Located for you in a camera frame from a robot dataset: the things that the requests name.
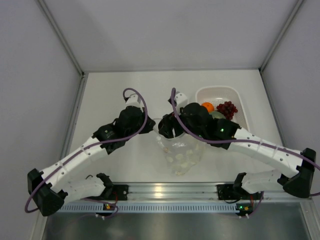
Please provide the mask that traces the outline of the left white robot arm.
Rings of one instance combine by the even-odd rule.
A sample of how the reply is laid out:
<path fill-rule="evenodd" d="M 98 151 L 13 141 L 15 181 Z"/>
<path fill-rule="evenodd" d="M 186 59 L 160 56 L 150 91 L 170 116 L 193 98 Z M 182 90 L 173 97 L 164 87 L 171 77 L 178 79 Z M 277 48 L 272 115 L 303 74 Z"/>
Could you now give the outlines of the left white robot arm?
<path fill-rule="evenodd" d="M 114 184 L 104 173 L 75 181 L 74 177 L 99 159 L 106 158 L 138 134 L 153 130 L 155 122 L 146 107 L 128 106 L 112 123 L 103 125 L 74 152 L 43 170 L 27 174 L 27 187 L 37 210 L 48 217 L 69 202 L 81 199 L 108 200 Z"/>

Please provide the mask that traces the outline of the fake orange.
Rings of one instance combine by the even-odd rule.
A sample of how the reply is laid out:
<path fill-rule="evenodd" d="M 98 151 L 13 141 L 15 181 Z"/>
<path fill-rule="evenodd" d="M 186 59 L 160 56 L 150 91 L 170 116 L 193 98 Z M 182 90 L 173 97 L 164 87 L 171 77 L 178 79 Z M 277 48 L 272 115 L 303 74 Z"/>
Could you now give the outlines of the fake orange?
<path fill-rule="evenodd" d="M 215 107 L 211 102 L 204 102 L 201 104 L 203 107 L 206 108 L 206 110 L 211 113 L 215 111 Z"/>

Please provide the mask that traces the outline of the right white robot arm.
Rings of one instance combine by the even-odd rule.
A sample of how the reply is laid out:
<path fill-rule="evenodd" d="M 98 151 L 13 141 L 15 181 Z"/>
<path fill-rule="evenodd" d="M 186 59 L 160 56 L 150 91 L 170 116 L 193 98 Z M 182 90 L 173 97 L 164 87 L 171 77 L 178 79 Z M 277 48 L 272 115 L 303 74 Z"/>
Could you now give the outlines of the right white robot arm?
<path fill-rule="evenodd" d="M 189 134 L 213 147 L 241 153 L 273 168 L 259 173 L 239 173 L 233 192 L 240 199 L 257 192 L 281 190 L 301 199 L 311 197 L 316 168 L 313 149 L 299 151 L 265 141 L 231 120 L 214 118 L 196 102 L 166 114 L 158 124 L 158 131 L 167 139 Z"/>

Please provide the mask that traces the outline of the fake green melon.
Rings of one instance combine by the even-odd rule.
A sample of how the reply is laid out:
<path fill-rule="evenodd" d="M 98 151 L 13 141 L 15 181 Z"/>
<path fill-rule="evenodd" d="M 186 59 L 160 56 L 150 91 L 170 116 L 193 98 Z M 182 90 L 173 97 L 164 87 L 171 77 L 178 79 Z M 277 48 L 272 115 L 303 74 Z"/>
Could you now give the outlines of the fake green melon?
<path fill-rule="evenodd" d="M 226 117 L 219 111 L 212 111 L 209 113 L 213 119 L 225 119 Z"/>

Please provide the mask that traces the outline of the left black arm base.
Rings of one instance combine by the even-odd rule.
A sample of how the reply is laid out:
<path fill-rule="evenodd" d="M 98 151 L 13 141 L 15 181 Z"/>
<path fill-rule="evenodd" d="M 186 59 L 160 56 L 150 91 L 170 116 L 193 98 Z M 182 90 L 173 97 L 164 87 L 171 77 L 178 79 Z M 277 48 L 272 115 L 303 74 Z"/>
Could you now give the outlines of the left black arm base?
<path fill-rule="evenodd" d="M 127 201 L 129 186 L 126 184 L 116 184 L 107 186 L 99 196 L 87 197 L 90 200 L 97 201 Z"/>

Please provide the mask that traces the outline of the fake red grapes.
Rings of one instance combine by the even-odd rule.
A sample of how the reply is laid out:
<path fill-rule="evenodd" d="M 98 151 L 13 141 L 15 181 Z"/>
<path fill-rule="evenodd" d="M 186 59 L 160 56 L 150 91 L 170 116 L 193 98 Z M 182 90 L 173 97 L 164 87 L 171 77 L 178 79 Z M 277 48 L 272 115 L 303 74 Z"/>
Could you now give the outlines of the fake red grapes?
<path fill-rule="evenodd" d="M 232 120 L 238 112 L 237 107 L 231 101 L 225 101 L 216 107 L 217 111 L 224 115 L 227 120 Z"/>

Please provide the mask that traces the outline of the polka dot zip bag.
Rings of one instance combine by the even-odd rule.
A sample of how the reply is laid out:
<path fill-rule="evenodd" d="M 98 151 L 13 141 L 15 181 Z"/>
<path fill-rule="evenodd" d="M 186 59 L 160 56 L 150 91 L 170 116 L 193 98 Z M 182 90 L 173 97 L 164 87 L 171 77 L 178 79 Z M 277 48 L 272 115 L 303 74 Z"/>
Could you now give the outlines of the polka dot zip bag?
<path fill-rule="evenodd" d="M 201 161 L 206 148 L 204 142 L 186 133 L 171 139 L 165 138 L 157 125 L 153 130 L 157 133 L 157 144 L 172 174 L 182 176 Z"/>

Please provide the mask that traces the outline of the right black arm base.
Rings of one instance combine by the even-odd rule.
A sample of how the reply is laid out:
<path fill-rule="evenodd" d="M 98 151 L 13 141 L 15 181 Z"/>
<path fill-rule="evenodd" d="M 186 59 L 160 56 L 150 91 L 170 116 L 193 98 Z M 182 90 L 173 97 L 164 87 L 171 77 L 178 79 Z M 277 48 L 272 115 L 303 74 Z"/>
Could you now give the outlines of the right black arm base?
<path fill-rule="evenodd" d="M 219 200 L 236 201 L 250 200 L 250 194 L 239 186 L 233 184 L 218 184 L 216 186 Z"/>

